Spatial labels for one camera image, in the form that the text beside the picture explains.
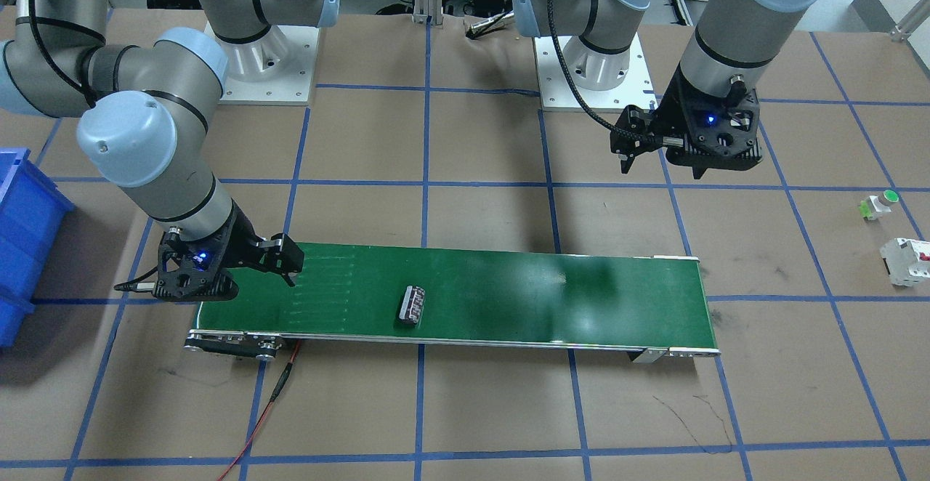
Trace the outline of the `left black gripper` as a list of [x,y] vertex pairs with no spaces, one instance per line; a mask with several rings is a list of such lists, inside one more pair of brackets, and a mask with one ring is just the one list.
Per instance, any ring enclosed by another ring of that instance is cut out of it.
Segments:
[[621,173],[630,173],[635,158],[666,150],[669,163],[691,167],[694,180],[709,169],[746,171],[763,160],[757,139],[759,101],[741,75],[734,75],[723,97],[694,87],[680,70],[655,110],[628,105],[610,134],[610,149],[619,156]]

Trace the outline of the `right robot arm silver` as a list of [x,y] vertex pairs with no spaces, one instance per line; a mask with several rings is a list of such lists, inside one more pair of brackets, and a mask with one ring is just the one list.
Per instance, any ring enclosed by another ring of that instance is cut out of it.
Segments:
[[81,150],[163,228],[158,262],[116,290],[167,302],[230,300],[230,270],[292,285],[304,253],[285,233],[258,236],[201,155],[225,90],[228,48],[261,43],[279,25],[326,28],[340,0],[199,0],[212,34],[177,27],[152,47],[106,43],[107,0],[17,0],[2,44],[2,107],[73,117]]

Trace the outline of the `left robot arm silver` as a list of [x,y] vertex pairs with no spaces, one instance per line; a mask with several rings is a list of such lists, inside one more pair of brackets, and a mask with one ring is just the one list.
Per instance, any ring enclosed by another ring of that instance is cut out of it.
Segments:
[[654,110],[628,104],[617,121],[598,116],[581,91],[615,88],[651,0],[511,0],[522,36],[554,45],[559,77],[584,113],[610,133],[628,173],[638,156],[664,150],[700,179],[763,160],[756,87],[816,0],[708,0]]

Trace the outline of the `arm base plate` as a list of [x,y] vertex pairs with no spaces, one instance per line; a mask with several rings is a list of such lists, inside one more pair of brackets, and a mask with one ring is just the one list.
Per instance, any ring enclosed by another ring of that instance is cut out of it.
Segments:
[[[545,111],[581,113],[581,105],[562,73],[551,38],[537,37],[533,41],[542,108]],[[620,54],[595,52],[575,36],[561,36],[559,41],[570,79],[592,110],[621,113],[628,105],[654,109],[653,84],[639,35],[635,35],[630,47]]]
[[220,100],[224,105],[305,106],[312,94],[319,28],[273,26],[250,44],[219,40],[205,32],[229,58],[228,78]]

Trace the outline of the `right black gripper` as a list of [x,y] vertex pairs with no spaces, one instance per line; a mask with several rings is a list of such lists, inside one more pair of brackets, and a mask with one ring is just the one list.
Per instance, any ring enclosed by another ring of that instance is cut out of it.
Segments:
[[162,236],[153,296],[166,302],[231,300],[239,288],[230,269],[250,268],[282,276],[289,288],[302,272],[304,252],[285,233],[260,238],[236,203],[213,235],[182,240],[179,233]]

